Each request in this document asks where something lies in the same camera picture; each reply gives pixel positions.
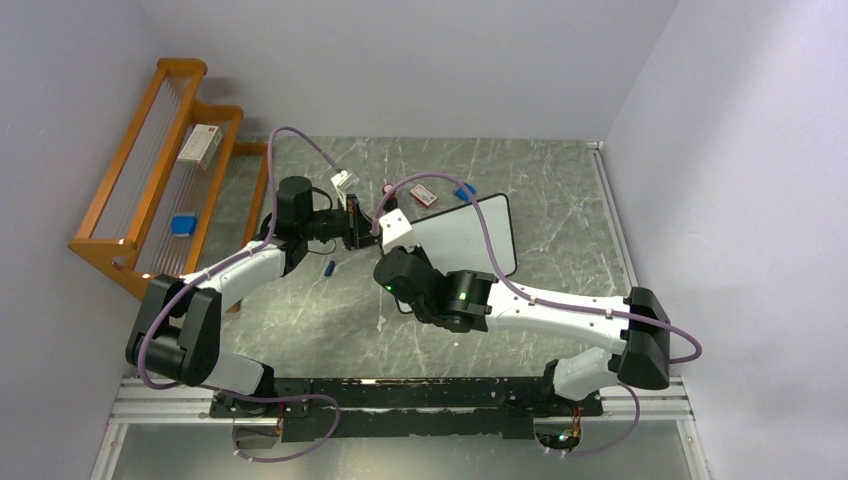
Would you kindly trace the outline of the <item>blue marker cap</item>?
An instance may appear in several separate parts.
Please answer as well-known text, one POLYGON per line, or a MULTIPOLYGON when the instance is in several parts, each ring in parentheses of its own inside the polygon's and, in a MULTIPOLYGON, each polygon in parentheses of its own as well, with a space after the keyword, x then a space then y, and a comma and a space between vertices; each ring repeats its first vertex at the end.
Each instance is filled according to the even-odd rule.
POLYGON ((325 269, 325 271, 324 271, 324 276, 325 276, 325 277, 330 277, 330 276, 332 276, 332 275, 333 275, 333 273, 334 273, 334 271, 335 271, 335 268, 336 268, 336 262, 335 262, 335 261, 333 261, 333 260, 331 260, 331 261, 328 263, 328 265, 327 265, 327 267, 326 267, 326 269, 325 269))

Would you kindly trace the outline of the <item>white whiteboard black frame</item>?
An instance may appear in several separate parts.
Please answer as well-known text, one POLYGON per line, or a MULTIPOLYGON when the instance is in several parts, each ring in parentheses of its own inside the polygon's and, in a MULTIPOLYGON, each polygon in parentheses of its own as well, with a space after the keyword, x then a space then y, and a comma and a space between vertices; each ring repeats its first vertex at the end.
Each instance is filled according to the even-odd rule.
MULTIPOLYGON (((495 258, 510 276, 518 269, 509 197, 504 193, 478 199, 495 258)), ((458 270, 495 272, 481 224, 470 204, 413 220, 412 229, 431 264, 441 273, 458 270)))

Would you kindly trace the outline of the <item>orange wooden shelf rack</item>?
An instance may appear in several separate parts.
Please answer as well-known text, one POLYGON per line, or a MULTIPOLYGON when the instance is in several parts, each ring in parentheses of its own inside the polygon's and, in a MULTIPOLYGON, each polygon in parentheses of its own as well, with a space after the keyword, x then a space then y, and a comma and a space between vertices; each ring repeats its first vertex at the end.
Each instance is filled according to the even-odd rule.
POLYGON ((243 110, 198 96, 206 64, 161 58, 69 248, 136 298, 161 273, 204 269, 242 248, 260 220, 267 144, 238 138, 243 110), (177 155, 195 124, 221 127, 203 170, 177 155), (177 238, 177 213, 198 220, 177 238))

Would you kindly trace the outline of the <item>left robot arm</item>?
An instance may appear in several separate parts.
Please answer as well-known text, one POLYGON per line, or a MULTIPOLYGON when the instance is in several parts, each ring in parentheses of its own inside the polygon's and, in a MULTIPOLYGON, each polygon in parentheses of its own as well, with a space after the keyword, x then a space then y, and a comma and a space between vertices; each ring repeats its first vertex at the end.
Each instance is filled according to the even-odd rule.
POLYGON ((316 210, 317 193, 302 176, 283 178, 275 211, 258 236, 212 266, 173 277, 160 274, 147 286, 132 333, 127 361, 144 376, 155 373, 186 386, 211 387, 236 396, 249 414, 261 416, 277 400, 272 367, 221 347, 226 310, 259 287, 291 273, 313 241, 339 240, 348 250, 375 244, 371 220, 350 193, 356 177, 338 171, 330 207, 316 210))

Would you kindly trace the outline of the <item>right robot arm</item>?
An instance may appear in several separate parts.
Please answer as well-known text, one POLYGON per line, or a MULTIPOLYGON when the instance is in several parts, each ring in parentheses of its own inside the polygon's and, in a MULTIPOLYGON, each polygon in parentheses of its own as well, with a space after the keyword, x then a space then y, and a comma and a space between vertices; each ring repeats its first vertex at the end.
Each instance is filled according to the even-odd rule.
POLYGON ((588 350, 553 363, 539 391, 550 413, 565 413, 590 393, 622 383, 643 390, 670 384, 670 321, 654 293, 590 297, 509 284, 493 274, 441 273, 421 249, 396 247, 377 262, 374 280, 416 319, 455 333, 521 330, 581 341, 588 350))

